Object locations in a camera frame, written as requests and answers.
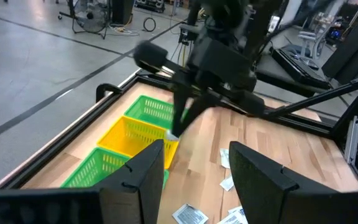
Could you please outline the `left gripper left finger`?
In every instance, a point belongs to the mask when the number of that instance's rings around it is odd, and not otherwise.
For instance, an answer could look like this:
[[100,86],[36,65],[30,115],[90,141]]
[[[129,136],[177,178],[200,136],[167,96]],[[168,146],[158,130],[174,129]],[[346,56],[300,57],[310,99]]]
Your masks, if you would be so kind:
[[98,182],[103,223],[156,223],[163,173],[164,144],[158,139]]

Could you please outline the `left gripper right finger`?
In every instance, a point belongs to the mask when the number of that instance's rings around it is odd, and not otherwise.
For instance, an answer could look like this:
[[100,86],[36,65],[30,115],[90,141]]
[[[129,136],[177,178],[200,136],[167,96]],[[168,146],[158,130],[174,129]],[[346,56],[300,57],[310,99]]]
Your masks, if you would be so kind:
[[249,223],[349,223],[337,191],[232,141],[229,163]]

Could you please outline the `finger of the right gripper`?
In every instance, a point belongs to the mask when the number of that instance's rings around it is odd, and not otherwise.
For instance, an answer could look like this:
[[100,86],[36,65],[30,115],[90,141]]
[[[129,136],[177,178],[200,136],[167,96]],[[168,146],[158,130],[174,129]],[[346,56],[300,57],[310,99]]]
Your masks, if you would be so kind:
[[187,99],[190,96],[190,87],[178,86],[173,92],[173,121],[171,133],[175,137],[180,137],[191,124],[190,117],[185,116],[182,118]]
[[216,106],[216,97],[215,96],[200,96],[198,97],[193,104],[188,109],[185,117],[181,122],[181,130],[185,131],[188,126],[205,110],[211,107]]

